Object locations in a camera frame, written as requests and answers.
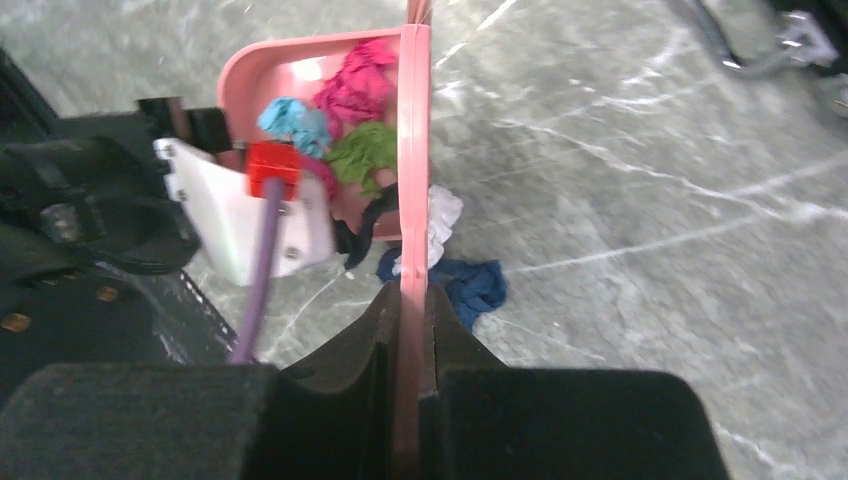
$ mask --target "gray hose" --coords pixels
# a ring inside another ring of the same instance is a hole
[[[707,48],[722,66],[741,78],[761,78],[793,63],[797,42],[780,41],[777,47],[756,59],[743,59],[733,52],[724,30],[702,0],[678,0],[686,4],[692,19],[704,35]]]

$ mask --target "red clamp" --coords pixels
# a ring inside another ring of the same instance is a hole
[[[269,178],[279,178],[286,188],[284,200],[297,196],[300,181],[300,154],[293,145],[278,142],[256,142],[247,146],[247,188],[252,197],[264,198],[262,185]]]

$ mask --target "laundry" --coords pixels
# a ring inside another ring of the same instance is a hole
[[[347,54],[341,70],[312,98],[327,114],[333,138],[342,136],[345,123],[357,125],[383,118],[389,97],[397,91],[385,70],[397,62],[397,54],[383,38],[366,40]]]
[[[427,268],[433,268],[445,254],[445,242],[453,235],[453,226],[462,214],[462,200],[447,188],[430,185],[430,219],[427,226]],[[392,267],[394,275],[400,274],[400,258]]]
[[[392,269],[400,253],[399,248],[391,249],[380,259],[377,276],[383,283],[399,278]],[[481,314],[506,303],[507,282],[499,260],[469,263],[443,258],[430,269],[429,277],[430,283],[444,287],[460,323],[469,330]]]
[[[335,221],[338,252],[347,254],[345,270],[356,268],[365,260],[368,251],[371,250],[374,225],[377,220],[384,213],[397,211],[398,208],[398,184],[395,183],[380,190],[380,196],[365,207],[359,224],[359,233],[353,233],[343,220]]]
[[[327,201],[332,202],[339,191],[339,184],[336,182],[336,176],[333,175],[333,170],[326,163],[308,155],[300,156],[300,165],[304,170],[311,172],[321,179],[324,183],[324,188],[327,189]]]
[[[362,123],[339,140],[324,161],[340,183],[359,184],[363,195],[378,195],[374,171],[397,171],[397,131],[380,122]]]
[[[332,141],[324,112],[311,110],[294,97],[273,100],[257,125],[271,138],[290,141],[300,153],[314,158],[322,158]]]

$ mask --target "pink basket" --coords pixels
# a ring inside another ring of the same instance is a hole
[[[417,391],[424,346],[424,298],[427,291],[427,223],[430,136],[430,27],[429,2],[410,2],[415,24],[398,28],[343,33],[250,45],[226,64],[218,84],[218,104],[227,113],[234,139],[266,140],[256,119],[276,97],[308,101],[341,67],[345,55],[359,42],[384,38],[399,57],[396,104],[384,122],[397,127],[398,172],[380,172],[378,183],[398,182],[400,212],[384,215],[375,227],[375,239],[403,240],[401,255],[401,323],[396,373],[395,450],[417,450]],[[356,185],[341,186],[333,215],[353,229],[368,203]]]

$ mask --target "gray marble floor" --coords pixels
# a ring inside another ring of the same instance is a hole
[[[712,2],[750,51],[757,5]],[[65,115],[214,102],[254,41],[397,25],[402,0],[0,0],[0,35]],[[365,12],[376,12],[367,16]],[[511,284],[476,335],[512,365],[668,370],[738,479],[848,470],[848,125],[796,74],[720,74],[663,0],[435,3],[434,180],[466,202],[452,257]],[[285,365],[379,288],[374,252],[276,283]],[[244,292],[190,273],[238,322]]]

